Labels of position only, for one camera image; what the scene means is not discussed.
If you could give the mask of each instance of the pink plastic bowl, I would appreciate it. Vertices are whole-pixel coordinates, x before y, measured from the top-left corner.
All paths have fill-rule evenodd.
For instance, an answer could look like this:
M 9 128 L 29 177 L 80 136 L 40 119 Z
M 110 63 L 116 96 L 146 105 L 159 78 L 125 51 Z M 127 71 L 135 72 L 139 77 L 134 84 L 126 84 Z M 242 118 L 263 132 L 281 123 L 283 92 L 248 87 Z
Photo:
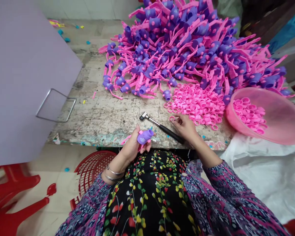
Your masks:
M 263 135 L 249 129 L 236 115 L 233 101 L 247 97 L 251 104 L 265 109 L 264 119 L 268 129 Z M 229 123 L 247 136 L 262 138 L 284 145 L 295 144 L 295 105 L 285 97 L 262 88 L 242 88 L 237 90 L 226 108 Z

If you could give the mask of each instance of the floral dress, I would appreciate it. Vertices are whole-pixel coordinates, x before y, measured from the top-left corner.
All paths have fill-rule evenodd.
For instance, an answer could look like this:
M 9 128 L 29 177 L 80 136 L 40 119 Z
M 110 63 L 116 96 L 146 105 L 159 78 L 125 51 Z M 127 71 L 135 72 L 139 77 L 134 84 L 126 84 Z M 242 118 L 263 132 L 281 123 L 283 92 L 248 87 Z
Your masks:
M 98 175 L 56 235 L 289 235 L 226 162 L 150 151 L 114 186 Z

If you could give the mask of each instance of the hand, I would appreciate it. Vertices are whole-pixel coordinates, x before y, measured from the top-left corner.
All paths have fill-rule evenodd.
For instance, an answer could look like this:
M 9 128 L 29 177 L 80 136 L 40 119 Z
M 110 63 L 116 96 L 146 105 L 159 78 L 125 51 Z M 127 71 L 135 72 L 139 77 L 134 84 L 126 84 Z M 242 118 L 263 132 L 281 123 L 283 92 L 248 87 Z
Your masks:
M 199 135 L 196 131 L 196 126 L 194 123 L 189 119 L 187 115 L 179 115 L 175 114 L 178 119 L 172 121 L 172 124 L 181 134 L 181 136 L 187 140 L 190 144 L 194 141 L 199 140 Z

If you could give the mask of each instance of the woman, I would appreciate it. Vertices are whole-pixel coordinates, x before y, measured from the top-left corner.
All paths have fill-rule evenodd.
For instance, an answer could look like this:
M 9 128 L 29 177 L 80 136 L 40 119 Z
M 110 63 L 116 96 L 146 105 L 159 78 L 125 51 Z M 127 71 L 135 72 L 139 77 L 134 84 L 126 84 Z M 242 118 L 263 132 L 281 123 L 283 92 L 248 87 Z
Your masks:
M 136 159 L 137 125 L 56 235 L 289 235 L 187 116 L 172 123 L 200 160 L 186 164 L 173 153 L 150 152 L 150 143 Z

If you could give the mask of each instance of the white plastic sheet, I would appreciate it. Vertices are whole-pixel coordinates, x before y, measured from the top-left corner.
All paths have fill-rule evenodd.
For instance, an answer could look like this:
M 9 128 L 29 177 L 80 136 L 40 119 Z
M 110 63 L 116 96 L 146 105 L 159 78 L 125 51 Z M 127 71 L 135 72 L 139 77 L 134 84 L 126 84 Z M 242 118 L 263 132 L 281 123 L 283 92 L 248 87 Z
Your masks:
M 236 133 L 221 158 L 281 223 L 295 219 L 295 145 Z

